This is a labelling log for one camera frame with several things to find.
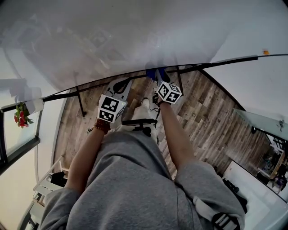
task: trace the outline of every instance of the forearm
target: forearm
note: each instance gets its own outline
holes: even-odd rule
[[[160,109],[170,156],[176,168],[179,169],[181,165],[195,160],[193,148],[171,106],[162,103]]]
[[[89,134],[71,163],[65,187],[75,189],[80,193],[85,190],[104,135],[104,131],[96,128]]]

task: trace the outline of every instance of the black bracelet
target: black bracelet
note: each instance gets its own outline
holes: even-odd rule
[[[167,103],[167,104],[171,105],[171,103],[169,103],[169,102],[160,101],[160,102],[157,104],[157,105],[158,105],[158,107],[160,107],[160,105],[161,105],[162,103]]]

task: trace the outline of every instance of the white vase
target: white vase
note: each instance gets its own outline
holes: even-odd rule
[[[25,105],[29,111],[29,114],[33,114],[44,109],[44,102],[42,99],[27,101],[25,102]]]

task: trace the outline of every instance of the shoe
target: shoe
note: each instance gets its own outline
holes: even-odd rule
[[[150,101],[149,101],[149,99],[146,98],[146,97],[144,97],[143,100],[142,100],[142,102],[141,102],[141,106],[144,106],[144,107],[146,107],[147,109],[149,109],[149,108],[150,108]]]

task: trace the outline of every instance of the gray sweatshirt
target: gray sweatshirt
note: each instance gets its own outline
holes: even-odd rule
[[[155,142],[141,131],[106,135],[83,194],[63,188],[46,197],[41,229],[213,229],[193,205],[244,211],[207,163],[187,162],[175,181]]]

